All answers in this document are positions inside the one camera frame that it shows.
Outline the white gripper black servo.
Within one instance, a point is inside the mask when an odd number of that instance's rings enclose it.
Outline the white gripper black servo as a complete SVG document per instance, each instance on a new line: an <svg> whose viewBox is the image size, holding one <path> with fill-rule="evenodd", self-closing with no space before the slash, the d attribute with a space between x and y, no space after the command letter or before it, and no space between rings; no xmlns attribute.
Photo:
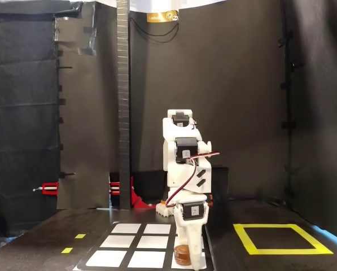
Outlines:
<svg viewBox="0 0 337 271"><path fill-rule="evenodd" d="M186 196L174 201L178 244L186 244L193 269L201 269L202 227L207 223L209 207L206 196Z"/></svg>

